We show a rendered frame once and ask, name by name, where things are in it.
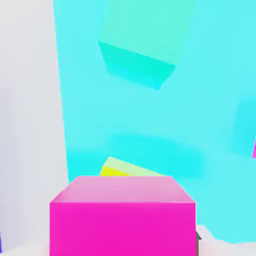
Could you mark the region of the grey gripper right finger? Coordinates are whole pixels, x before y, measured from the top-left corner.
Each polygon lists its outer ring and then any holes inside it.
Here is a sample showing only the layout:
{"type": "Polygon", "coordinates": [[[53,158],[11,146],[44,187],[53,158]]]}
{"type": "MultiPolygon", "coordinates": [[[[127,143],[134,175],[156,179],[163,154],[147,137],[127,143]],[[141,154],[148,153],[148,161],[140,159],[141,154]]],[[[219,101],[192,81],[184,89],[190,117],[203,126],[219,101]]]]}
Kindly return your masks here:
{"type": "Polygon", "coordinates": [[[201,224],[196,226],[196,256],[256,256],[256,242],[229,243],[214,238],[201,224]]]}

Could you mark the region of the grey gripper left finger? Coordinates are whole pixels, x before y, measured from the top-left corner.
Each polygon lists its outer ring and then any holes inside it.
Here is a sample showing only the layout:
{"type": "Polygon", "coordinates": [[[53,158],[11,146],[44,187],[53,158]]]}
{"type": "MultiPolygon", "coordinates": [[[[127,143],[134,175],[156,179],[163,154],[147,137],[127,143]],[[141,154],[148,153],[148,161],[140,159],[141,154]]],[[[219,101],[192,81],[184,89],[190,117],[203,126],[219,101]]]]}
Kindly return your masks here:
{"type": "Polygon", "coordinates": [[[50,256],[49,243],[22,245],[4,251],[0,256],[50,256]]]}

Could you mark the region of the small magenta cube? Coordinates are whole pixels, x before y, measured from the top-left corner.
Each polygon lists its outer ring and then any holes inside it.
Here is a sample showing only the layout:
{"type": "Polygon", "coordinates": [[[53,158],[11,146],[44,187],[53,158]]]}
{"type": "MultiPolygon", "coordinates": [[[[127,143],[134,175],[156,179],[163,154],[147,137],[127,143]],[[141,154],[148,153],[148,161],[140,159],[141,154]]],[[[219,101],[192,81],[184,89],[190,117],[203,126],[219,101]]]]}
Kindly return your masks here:
{"type": "Polygon", "coordinates": [[[196,255],[196,204],[171,176],[79,176],[49,205],[49,256],[196,255]]]}

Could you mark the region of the small yellow cube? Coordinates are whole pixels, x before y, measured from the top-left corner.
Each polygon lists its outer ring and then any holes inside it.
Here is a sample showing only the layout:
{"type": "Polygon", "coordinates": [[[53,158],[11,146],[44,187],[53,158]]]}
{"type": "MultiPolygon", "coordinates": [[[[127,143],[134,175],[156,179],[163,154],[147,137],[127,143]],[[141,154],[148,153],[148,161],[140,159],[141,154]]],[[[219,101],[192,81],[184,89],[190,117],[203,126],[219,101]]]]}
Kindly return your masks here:
{"type": "Polygon", "coordinates": [[[163,174],[122,161],[114,157],[108,157],[102,166],[100,176],[163,176],[163,174]]]}

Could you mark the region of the small turquoise cube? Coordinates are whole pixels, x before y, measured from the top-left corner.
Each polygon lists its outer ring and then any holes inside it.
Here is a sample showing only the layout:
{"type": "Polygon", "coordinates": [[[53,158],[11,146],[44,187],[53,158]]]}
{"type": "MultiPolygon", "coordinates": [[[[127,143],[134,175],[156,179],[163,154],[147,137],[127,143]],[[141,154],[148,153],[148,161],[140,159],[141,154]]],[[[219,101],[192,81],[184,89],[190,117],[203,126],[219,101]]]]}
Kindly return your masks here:
{"type": "Polygon", "coordinates": [[[108,0],[98,38],[108,72],[159,90],[175,70],[196,0],[108,0]]]}

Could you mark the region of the large cyan box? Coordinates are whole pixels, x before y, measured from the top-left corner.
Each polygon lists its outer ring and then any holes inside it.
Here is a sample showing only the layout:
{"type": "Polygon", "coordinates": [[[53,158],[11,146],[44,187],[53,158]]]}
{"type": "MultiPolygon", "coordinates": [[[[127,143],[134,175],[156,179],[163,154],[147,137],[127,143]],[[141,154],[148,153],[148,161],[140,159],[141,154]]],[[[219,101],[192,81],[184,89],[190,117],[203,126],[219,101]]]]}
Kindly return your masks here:
{"type": "Polygon", "coordinates": [[[108,157],[170,175],[218,239],[256,242],[256,0],[197,0],[159,84],[123,73],[98,40],[108,0],[53,0],[68,179],[108,157]]]}

